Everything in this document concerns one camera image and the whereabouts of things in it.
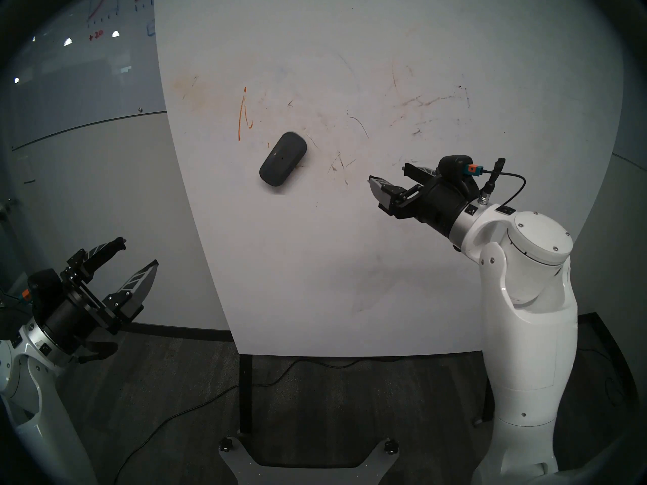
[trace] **cable connector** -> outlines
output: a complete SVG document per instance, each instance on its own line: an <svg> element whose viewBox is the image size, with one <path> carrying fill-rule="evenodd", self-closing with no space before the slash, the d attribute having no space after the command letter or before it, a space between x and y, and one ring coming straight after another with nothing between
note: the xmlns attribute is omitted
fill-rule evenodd
<svg viewBox="0 0 647 485"><path fill-rule="evenodd" d="M463 168L463 175L474 175L476 177L483 174L483 167L481 165L469 164Z"/></svg>

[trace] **black knob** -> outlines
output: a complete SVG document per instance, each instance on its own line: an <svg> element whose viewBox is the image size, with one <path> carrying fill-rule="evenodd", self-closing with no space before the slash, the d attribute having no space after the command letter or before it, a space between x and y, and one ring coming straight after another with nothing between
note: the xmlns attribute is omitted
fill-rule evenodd
<svg viewBox="0 0 647 485"><path fill-rule="evenodd" d="M220 444L218 445L220 452L229 452L233 447L234 443L231 438L223 438L220 440Z"/></svg>
<svg viewBox="0 0 647 485"><path fill-rule="evenodd" d="M398 442L396 442L395 440L388 440L387 442L384 443L384 451L388 455L397 454L399 449L400 449L400 446L398 445Z"/></svg>

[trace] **wall baseboard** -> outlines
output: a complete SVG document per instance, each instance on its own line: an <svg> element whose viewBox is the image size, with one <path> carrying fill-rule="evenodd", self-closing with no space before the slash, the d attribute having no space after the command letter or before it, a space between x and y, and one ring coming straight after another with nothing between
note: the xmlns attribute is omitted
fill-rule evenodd
<svg viewBox="0 0 647 485"><path fill-rule="evenodd" d="M122 327L126 332L146 334L149 336L174 337L176 339L198 339L201 341L234 342L229 330L211 330L209 328L169 327L151 325L150 323L128 323Z"/></svg>

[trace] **marker scribble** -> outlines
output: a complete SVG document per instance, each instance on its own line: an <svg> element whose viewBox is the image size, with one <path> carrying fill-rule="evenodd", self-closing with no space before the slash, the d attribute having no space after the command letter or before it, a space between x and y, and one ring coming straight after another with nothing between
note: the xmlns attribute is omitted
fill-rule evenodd
<svg viewBox="0 0 647 485"><path fill-rule="evenodd" d="M247 87L245 87L243 92L247 93ZM245 124L247 125L247 128L251 129L254 126L254 121L252 120L252 123L250 124L250 122L247 120L247 105L245 104L245 95L243 95L243 100L241 100L241 110L238 113L238 142L241 141L241 122L243 121L243 109L245 110Z"/></svg>

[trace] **gray carpet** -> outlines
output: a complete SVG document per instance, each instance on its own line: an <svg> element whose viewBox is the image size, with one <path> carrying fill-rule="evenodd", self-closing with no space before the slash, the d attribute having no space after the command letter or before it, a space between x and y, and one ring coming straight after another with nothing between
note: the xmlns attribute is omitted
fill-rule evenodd
<svg viewBox="0 0 647 485"><path fill-rule="evenodd" d="M166 417L238 382L233 343L120 333L105 361L73 365L61 399L99 483ZM588 326L579 347L604 352ZM254 357L254 381L276 379L292 358ZM344 360L331 360L337 365ZM630 411L611 364L578 352L558 413L560 469L579 467L622 433ZM480 352L365 361L344 370L300 363L276 386L254 388L254 435L241 439L261 464L354 466L385 437L401 456L382 485L469 483L492 423L472 427L486 382ZM217 446L238 429L238 393L171 421L122 471L122 484L235 484Z"/></svg>

